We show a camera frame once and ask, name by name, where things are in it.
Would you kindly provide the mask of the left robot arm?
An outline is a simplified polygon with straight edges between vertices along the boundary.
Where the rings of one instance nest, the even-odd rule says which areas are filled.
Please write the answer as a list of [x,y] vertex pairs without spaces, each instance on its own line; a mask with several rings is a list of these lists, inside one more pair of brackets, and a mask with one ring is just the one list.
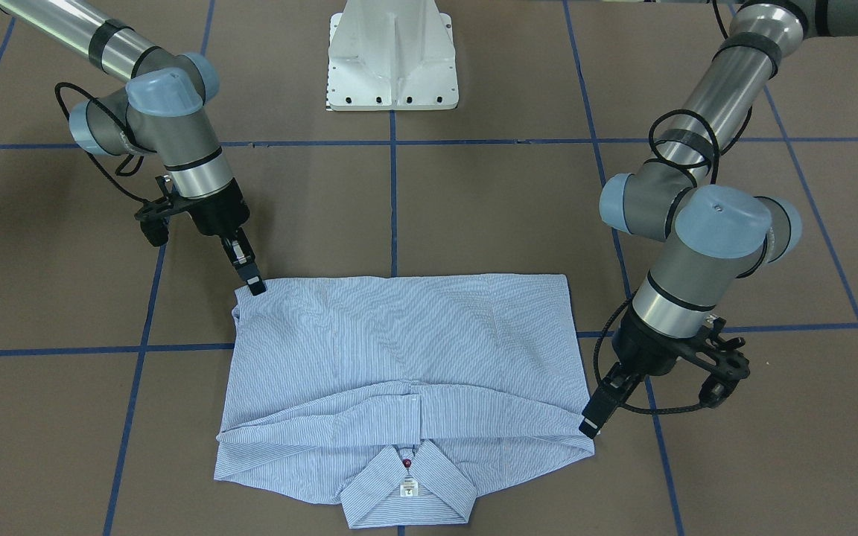
[[698,400],[662,415],[715,408],[748,377],[743,340],[722,336],[715,308],[733,281],[790,253],[801,238],[793,204],[719,184],[722,157],[740,140],[752,108],[804,41],[858,37],[858,1],[745,1],[722,28],[705,74],[684,105],[653,121],[639,170],[606,181],[599,212],[609,227],[663,244],[636,291],[609,319],[616,360],[582,412],[596,438],[648,377],[680,360],[706,373]]

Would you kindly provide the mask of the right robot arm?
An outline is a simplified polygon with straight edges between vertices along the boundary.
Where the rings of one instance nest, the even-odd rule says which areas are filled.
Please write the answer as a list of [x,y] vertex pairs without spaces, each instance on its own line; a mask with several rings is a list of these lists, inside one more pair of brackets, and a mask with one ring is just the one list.
[[266,290],[243,224],[251,214],[205,112],[219,92],[217,71],[200,54],[171,54],[85,1],[0,1],[0,11],[37,28],[124,85],[64,106],[69,132],[92,159],[121,156],[139,165],[158,156],[161,197],[139,197],[134,216],[154,247],[169,220],[190,214],[202,235],[218,237],[253,295]]

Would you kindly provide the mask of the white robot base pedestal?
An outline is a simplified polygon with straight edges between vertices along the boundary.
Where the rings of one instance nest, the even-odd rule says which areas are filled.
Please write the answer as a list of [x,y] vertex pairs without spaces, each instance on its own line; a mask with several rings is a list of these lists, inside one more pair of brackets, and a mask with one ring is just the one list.
[[328,111],[455,109],[452,18],[435,1],[348,1],[329,20],[327,72]]

